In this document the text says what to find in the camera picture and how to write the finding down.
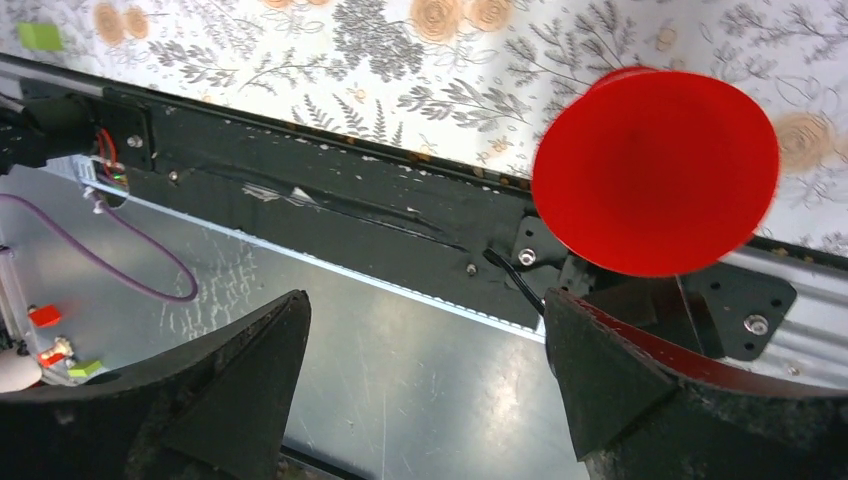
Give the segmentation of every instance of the floral wallpaper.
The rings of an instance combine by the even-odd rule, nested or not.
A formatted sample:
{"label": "floral wallpaper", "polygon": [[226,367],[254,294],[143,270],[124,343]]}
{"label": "floral wallpaper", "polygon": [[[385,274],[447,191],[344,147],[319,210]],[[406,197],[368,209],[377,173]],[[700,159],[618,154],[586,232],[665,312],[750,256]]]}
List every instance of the floral wallpaper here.
{"label": "floral wallpaper", "polygon": [[0,51],[523,178],[605,73],[701,72],[778,133],[758,233],[848,255],[848,0],[6,0]]}

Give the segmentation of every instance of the green sticker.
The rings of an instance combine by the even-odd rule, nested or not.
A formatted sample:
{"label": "green sticker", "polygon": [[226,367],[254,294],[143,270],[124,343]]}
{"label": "green sticker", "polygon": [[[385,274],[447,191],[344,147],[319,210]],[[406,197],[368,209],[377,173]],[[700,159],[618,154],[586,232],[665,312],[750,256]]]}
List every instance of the green sticker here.
{"label": "green sticker", "polygon": [[59,27],[49,23],[19,23],[18,36],[21,45],[30,50],[47,50],[60,52],[62,38],[59,35]]}
{"label": "green sticker", "polygon": [[69,368],[68,375],[73,378],[86,378],[101,368],[103,368],[103,364],[100,363],[100,360],[91,360],[90,362],[78,363]]}

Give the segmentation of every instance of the red suction cup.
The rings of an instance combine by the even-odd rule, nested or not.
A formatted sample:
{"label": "red suction cup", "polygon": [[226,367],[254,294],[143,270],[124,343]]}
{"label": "red suction cup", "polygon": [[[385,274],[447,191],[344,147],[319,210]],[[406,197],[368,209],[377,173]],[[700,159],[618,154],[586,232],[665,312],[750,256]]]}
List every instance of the red suction cup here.
{"label": "red suction cup", "polygon": [[627,275],[671,276],[750,239],[778,172],[774,129],[747,95],[702,75],[628,69],[551,125],[533,198],[577,255]]}

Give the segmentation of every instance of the scratched metal surface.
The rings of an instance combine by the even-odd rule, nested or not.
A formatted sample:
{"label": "scratched metal surface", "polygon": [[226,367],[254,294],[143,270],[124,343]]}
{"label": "scratched metal surface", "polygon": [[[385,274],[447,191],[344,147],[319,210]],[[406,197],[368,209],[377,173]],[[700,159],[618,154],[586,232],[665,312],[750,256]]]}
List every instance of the scratched metal surface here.
{"label": "scratched metal surface", "polygon": [[[136,278],[187,288],[164,259],[93,215],[73,182],[16,168],[0,178],[0,191],[30,199]],[[120,211],[187,262],[200,300],[167,306],[144,298],[26,212],[0,205],[0,236],[16,250],[24,296],[65,315],[36,343],[66,335],[82,358],[117,368],[305,289],[314,315],[287,445],[366,478],[588,478],[538,342],[140,205]]]}

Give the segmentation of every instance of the bolt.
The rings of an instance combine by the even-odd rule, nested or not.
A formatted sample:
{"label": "bolt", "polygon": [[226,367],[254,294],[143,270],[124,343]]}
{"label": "bolt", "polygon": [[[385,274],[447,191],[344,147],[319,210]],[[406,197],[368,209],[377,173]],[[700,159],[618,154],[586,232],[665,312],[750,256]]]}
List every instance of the bolt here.
{"label": "bolt", "polygon": [[529,248],[525,248],[524,250],[518,252],[518,261],[521,262],[525,267],[529,267],[536,263],[536,252]]}
{"label": "bolt", "polygon": [[127,139],[127,145],[132,148],[141,148],[144,146],[144,140],[142,140],[138,135],[133,135]]}
{"label": "bolt", "polygon": [[768,320],[762,315],[749,315],[744,322],[745,330],[757,336],[768,333]]}

